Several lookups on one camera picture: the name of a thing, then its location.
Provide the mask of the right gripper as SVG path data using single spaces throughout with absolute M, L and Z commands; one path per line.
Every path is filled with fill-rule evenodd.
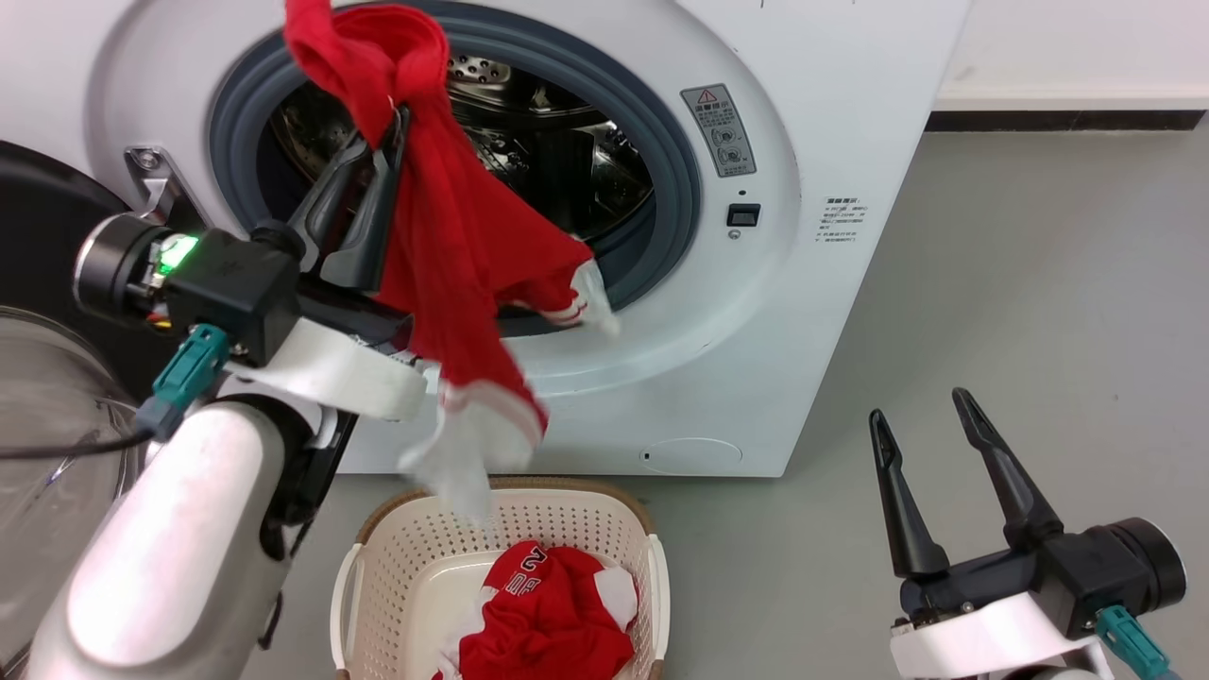
M 869 415 L 877 482 L 904 611 L 891 629 L 904 679 L 1109 679 L 1107 653 L 1162 678 L 1170 662 L 1140 626 L 1182 601 L 1187 575 L 1176 546 L 1152 521 L 1130 518 L 1064 534 L 1063 521 L 973 394 L 951 400 L 985 465 L 1010 551 L 951 564 L 933 541 L 903 453 L 880 409 Z

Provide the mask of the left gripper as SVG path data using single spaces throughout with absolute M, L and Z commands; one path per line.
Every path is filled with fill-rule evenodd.
M 216 370 L 297 400 L 375 420 L 413 417 L 426 379 L 392 355 L 411 321 L 360 293 L 381 290 L 410 122 L 406 105 L 394 108 L 372 150 L 349 134 L 287 221 L 297 236 L 267 227 L 242 240 L 222 229 L 181 234 L 141 215 L 104 220 L 75 260 L 79 306 L 168 338 L 216 338 Z M 324 258 L 365 159 L 361 201 Z M 320 263 L 322 280 L 301 271 Z

